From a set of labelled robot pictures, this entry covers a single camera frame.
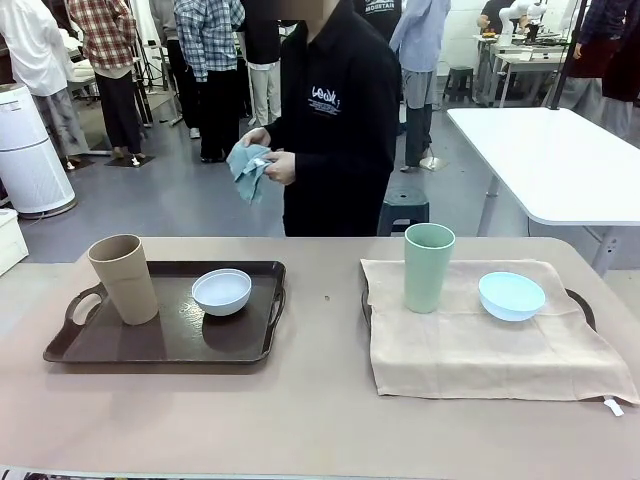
red plaid shirt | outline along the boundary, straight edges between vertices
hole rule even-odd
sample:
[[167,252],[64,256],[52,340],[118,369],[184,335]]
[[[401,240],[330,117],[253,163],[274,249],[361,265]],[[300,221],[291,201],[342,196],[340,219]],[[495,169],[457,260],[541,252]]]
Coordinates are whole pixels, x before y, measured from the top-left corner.
[[69,14],[84,32],[84,56],[94,68],[128,67],[136,20],[124,0],[69,0]]

beige cloth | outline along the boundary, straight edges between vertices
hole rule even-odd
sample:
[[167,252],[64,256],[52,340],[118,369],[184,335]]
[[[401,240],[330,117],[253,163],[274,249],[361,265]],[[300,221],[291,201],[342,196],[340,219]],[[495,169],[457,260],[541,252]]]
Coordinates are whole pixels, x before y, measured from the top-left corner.
[[[404,262],[362,260],[362,266],[380,395],[564,401],[613,395],[640,403],[629,368],[587,325],[548,263],[451,262],[440,306],[427,315],[403,305]],[[547,296],[540,313],[519,323],[489,315],[478,281],[496,271],[537,282]]]

green cup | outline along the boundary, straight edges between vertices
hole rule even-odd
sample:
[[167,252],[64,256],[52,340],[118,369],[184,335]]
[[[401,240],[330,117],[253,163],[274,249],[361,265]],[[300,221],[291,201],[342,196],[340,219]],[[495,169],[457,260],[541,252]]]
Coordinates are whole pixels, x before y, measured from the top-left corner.
[[416,313],[438,307],[456,236],[435,223],[412,225],[404,233],[404,304]]

plastic stool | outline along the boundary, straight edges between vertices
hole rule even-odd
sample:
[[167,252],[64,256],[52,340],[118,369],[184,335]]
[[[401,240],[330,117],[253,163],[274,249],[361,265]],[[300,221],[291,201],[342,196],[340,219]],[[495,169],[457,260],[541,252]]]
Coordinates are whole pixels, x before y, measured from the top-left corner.
[[[395,225],[398,220],[408,224]],[[387,190],[378,221],[378,236],[390,237],[393,232],[404,232],[416,223],[429,222],[429,200],[422,190],[413,187],[393,187]]]
[[449,95],[449,101],[462,102],[464,97],[473,101],[473,68],[471,67],[451,67],[447,76],[447,83],[444,86],[442,100]]

plaid shirt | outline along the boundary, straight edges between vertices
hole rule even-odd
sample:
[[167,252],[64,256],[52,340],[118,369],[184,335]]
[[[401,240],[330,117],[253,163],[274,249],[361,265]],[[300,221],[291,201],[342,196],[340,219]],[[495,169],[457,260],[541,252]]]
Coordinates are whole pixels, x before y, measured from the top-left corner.
[[244,21],[240,0],[176,0],[176,28],[184,58],[198,82],[209,71],[235,70],[233,31]]
[[626,36],[638,24],[639,15],[640,0],[593,0],[582,23],[578,43],[586,45],[594,37]]
[[133,64],[136,21],[125,0],[69,0],[69,14],[84,33],[84,56],[105,70]]

